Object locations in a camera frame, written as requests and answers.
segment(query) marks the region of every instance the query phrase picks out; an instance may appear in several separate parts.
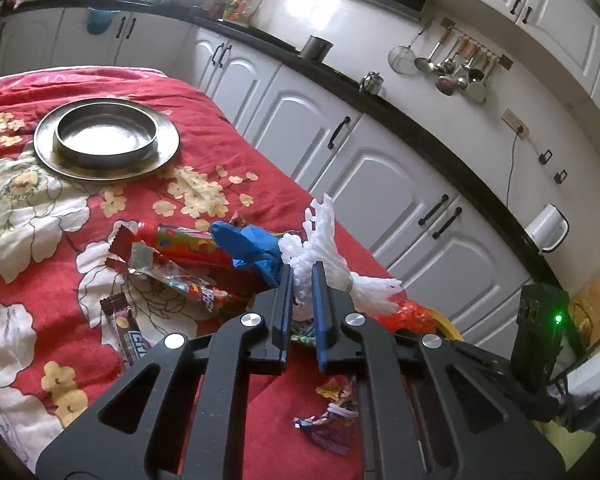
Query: white plastic bag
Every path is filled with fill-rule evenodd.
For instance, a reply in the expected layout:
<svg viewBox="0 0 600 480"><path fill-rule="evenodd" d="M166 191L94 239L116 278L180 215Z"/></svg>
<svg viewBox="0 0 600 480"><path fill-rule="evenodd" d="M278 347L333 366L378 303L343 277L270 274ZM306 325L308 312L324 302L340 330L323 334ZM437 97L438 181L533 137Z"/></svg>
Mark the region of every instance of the white plastic bag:
<svg viewBox="0 0 600 480"><path fill-rule="evenodd" d="M296 304L293 319L305 321L314 316L311 270L315 262L323 262L327 284L348 292L356 310L378 316L394 314L398 306L387 299L402 290L400 280L368 278L350 272L347 261L338 254L334 241L333 200L325 194L322 204L314 199L311 207L315 215L309 208L305 209L302 224L307 241L303 244L299 236L285 234L278 242L283 263L291 265L294 270Z"/></svg>

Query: silver dish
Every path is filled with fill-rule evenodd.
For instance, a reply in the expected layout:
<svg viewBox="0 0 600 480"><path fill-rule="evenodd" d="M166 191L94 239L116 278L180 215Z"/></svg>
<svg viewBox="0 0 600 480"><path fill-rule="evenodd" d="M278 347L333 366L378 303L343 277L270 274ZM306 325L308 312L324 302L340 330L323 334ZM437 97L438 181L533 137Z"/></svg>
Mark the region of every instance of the silver dish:
<svg viewBox="0 0 600 480"><path fill-rule="evenodd" d="M126 168L155 149L158 124L125 103L89 103L73 108L56 128L58 152L92 170Z"/></svg>
<svg viewBox="0 0 600 480"><path fill-rule="evenodd" d="M75 162L59 153L57 145L56 129L62 117L75 108L92 103L127 104L147 113L157 124L157 139L155 149L145 158L137 161L128 168L118 170L88 170L75 165ZM178 151L180 136L176 127L168 117L156 112L148 106L133 101L117 98L91 98L67 103L51 110L38 124L33 136L33 146L40 161L56 173L70 178L89 180L94 182L111 182L137 178L167 164Z"/></svg>

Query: red plastic bag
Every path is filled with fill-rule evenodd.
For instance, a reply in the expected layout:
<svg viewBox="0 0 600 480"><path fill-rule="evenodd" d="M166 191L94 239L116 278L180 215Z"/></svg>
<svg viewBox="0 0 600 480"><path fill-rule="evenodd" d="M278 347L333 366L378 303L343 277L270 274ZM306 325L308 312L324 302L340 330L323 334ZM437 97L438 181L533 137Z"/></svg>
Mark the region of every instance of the red plastic bag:
<svg viewBox="0 0 600 480"><path fill-rule="evenodd" d="M400 300L397 303L398 312L390 316L376 317L389 332L395 334L405 328L419 335L436 333L436 321L431 317L429 309L410 300Z"/></svg>

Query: blue towel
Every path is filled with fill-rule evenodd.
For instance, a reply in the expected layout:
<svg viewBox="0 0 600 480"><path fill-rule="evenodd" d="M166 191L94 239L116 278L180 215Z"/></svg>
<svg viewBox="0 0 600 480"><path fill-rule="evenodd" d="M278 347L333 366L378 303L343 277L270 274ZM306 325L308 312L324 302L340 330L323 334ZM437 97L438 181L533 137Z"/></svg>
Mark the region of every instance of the blue towel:
<svg viewBox="0 0 600 480"><path fill-rule="evenodd" d="M119 10L100 10L89 8L89 17L87 18L87 31L89 34L99 36L104 34L111 25L113 18Z"/></svg>
<svg viewBox="0 0 600 480"><path fill-rule="evenodd" d="M213 222L211 235L216 245L232 257L234 267L251 267L267 285L280 285L282 254L274 235L255 225L240 230L227 222Z"/></svg>

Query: silver screw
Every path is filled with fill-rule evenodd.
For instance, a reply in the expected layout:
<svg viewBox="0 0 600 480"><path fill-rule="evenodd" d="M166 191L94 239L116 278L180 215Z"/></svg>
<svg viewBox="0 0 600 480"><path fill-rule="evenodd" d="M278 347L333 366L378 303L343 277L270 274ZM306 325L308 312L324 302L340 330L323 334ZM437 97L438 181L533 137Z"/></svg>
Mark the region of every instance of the silver screw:
<svg viewBox="0 0 600 480"><path fill-rule="evenodd" d="M171 350L180 348L184 345L184 336L182 334L169 334L164 338L164 345Z"/></svg>
<svg viewBox="0 0 600 480"><path fill-rule="evenodd" d="M435 334L425 334L422 336L422 344L427 348L440 348L442 346L442 339Z"/></svg>
<svg viewBox="0 0 600 480"><path fill-rule="evenodd" d="M352 312L351 314L347 314L344 322L351 326L360 326L364 325L366 319L362 314L358 314L357 312Z"/></svg>
<svg viewBox="0 0 600 480"><path fill-rule="evenodd" d="M262 318L260 317L260 314L254 314L253 312L245 314L244 316L242 316L240 318L240 322L244 326L256 326L256 325L260 324L261 321L262 321Z"/></svg>

